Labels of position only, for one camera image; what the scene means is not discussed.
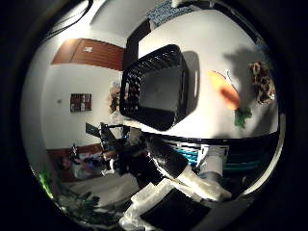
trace desk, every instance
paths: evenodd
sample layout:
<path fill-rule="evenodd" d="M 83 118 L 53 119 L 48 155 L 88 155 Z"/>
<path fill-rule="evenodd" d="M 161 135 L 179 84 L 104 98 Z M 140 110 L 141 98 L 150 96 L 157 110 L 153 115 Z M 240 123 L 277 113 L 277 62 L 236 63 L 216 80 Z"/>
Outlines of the desk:
<path fill-rule="evenodd" d="M 256 102 L 247 67 L 264 57 L 234 21 L 218 11 L 178 16 L 139 42 L 139 58 L 167 44 L 180 47 L 190 70 L 189 114 L 168 131 L 141 124 L 143 132 L 198 139 L 240 139 L 277 131 L 277 102 Z M 252 118 L 245 120 L 245 129 L 234 125 L 234 111 L 222 105 L 206 75 L 208 70 L 214 70 L 226 76 L 226 69 L 239 92 L 241 108 L 249 107 L 252 112 Z"/>

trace cable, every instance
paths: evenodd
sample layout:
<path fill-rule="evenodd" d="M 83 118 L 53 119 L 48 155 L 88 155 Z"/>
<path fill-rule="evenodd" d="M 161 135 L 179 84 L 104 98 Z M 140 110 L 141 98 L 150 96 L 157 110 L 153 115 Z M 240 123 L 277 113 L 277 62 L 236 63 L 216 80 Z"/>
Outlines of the cable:
<path fill-rule="evenodd" d="M 75 16 L 79 15 L 80 13 L 83 13 L 85 10 L 86 10 L 86 8 L 84 8 L 84 9 L 83 9 L 82 11 L 80 11 L 79 13 L 76 13 L 75 15 L 70 16 L 70 17 L 68 17 L 68 18 L 66 18 L 66 19 L 64 19 L 64 20 L 62 20 L 62 21 L 56 23 L 56 24 L 54 25 L 54 27 L 60 25 L 61 23 L 65 22 L 65 21 L 68 21 L 70 18 L 75 17 Z"/>
<path fill-rule="evenodd" d="M 40 43 L 40 45 L 42 45 L 43 43 L 47 42 L 48 40 L 50 40 L 51 38 L 53 38 L 54 36 L 58 35 L 59 33 L 65 31 L 67 28 L 71 27 L 72 25 L 76 24 L 77 22 L 80 21 L 81 18 L 83 18 L 86 13 L 90 10 L 91 6 L 93 5 L 93 0 L 88 0 L 88 5 L 87 7 L 83 10 L 83 14 L 74 22 L 70 23 L 69 25 L 67 26 L 64 26 L 63 28 L 59 29 L 59 30 L 56 30 L 54 32 L 51 32 L 49 33 L 46 38 Z"/>

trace black plastic tray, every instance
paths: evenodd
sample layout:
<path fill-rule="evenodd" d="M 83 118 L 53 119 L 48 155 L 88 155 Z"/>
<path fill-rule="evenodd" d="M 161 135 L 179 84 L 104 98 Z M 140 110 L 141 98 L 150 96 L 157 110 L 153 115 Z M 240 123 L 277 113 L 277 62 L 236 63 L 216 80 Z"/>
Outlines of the black plastic tray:
<path fill-rule="evenodd" d="M 130 64 L 122 75 L 119 109 L 159 131 L 186 115 L 189 70 L 177 45 L 157 49 Z"/>

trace wooden cabinet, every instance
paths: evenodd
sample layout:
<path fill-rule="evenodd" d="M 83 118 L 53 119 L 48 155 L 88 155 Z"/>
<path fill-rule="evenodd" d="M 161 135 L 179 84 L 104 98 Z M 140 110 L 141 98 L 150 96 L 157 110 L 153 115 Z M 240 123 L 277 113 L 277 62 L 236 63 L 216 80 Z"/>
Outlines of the wooden cabinet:
<path fill-rule="evenodd" d="M 59 48 L 51 64 L 88 64 L 122 70 L 124 49 L 107 42 L 67 39 Z"/>

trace orange object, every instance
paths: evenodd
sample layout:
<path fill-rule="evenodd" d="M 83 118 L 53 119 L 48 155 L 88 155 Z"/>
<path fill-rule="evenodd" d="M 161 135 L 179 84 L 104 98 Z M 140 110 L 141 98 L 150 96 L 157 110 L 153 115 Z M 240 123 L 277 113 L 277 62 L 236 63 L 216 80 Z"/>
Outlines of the orange object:
<path fill-rule="evenodd" d="M 218 93 L 225 107 L 229 110 L 237 110 L 240 107 L 240 97 L 235 89 L 218 72 L 208 71 L 207 75 L 213 89 Z"/>

